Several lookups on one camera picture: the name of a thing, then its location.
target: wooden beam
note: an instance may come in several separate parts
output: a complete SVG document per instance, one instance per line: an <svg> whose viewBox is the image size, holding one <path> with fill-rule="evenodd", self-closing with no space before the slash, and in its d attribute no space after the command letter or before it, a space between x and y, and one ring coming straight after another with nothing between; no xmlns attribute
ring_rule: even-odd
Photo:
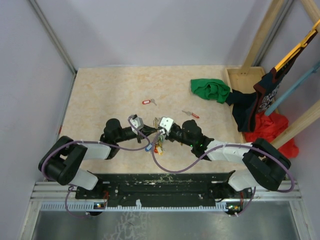
<svg viewBox="0 0 320 240"><path fill-rule="evenodd" d="M239 75L246 75L248 73L284 2L285 0L272 0L270 3L262 23L254 36L251 48L244 60L244 63L239 69Z"/></svg>
<svg viewBox="0 0 320 240"><path fill-rule="evenodd" d="M320 19L320 10L317 4L313 0L300 0L304 10L309 15L311 21L315 24ZM316 28L318 33L320 33L320 25Z"/></svg>
<svg viewBox="0 0 320 240"><path fill-rule="evenodd" d="M320 117L320 100L302 114L271 143L276 149L288 142Z"/></svg>

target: hanger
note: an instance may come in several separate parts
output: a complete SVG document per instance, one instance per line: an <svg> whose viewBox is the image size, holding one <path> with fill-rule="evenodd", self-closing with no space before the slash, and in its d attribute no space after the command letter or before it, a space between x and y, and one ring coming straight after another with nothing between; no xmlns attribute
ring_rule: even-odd
<svg viewBox="0 0 320 240"><path fill-rule="evenodd" d="M316 27L320 24L320 19L313 25L311 31L305 36L305 38L298 43L274 68L276 71L279 71L284 65L287 64L295 55L300 52L301 48L305 48L308 43L307 41L311 38L314 34L317 33Z"/></svg>

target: gray wall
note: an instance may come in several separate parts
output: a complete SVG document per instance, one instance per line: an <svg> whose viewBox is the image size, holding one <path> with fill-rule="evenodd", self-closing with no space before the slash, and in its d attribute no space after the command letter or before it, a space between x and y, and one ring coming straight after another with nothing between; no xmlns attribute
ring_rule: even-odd
<svg viewBox="0 0 320 240"><path fill-rule="evenodd" d="M37 0L76 68L241 64L270 0Z"/></svg>
<svg viewBox="0 0 320 240"><path fill-rule="evenodd" d="M315 0L320 7L320 0ZM293 6L279 29L267 56L262 62L266 71L276 65L297 43L299 43L313 23L305 13L300 1L293 2ZM280 96L304 72L320 60L320 35L318 34L310 45L299 56L294 66L284 78L278 92ZM287 116L290 123L296 120L304 111L320 99L320 71L310 77L289 98L283 102L279 109ZM295 138L300 153L292 159L291 171L297 179L304 202L307 205L312 222L316 227L320 239L319 215L320 208L317 200L320 199L320 119L310 125Z"/></svg>
<svg viewBox="0 0 320 240"><path fill-rule="evenodd" d="M0 1L0 239L16 240L73 76L26 0Z"/></svg>

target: table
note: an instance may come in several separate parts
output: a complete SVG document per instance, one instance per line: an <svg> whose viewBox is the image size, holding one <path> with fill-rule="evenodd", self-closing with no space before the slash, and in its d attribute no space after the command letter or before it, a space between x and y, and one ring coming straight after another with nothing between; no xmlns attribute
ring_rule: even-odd
<svg viewBox="0 0 320 240"><path fill-rule="evenodd" d="M190 89L191 79L223 79L222 65L194 66L146 66L146 67L103 67L80 68L65 119L61 136L74 140L98 141L108 119L117 118L123 128L128 127L128 116L137 114L144 124L153 125L155 117L170 117L182 125L186 120L195 119L182 110L191 111L200 118L195 119L202 133L209 138L223 142L240 142L235 130L229 106L215 100L204 100ZM142 101L155 99L157 106ZM126 148L146 145L136 139L121 142ZM172 171L189 166L197 158L189 146L178 142L165 141L163 155L156 154L159 163ZM92 173L163 173L144 150L127 152L120 150L111 160L86 160L81 168ZM219 173L245 168L241 164L222 161L200 161L187 173Z"/></svg>

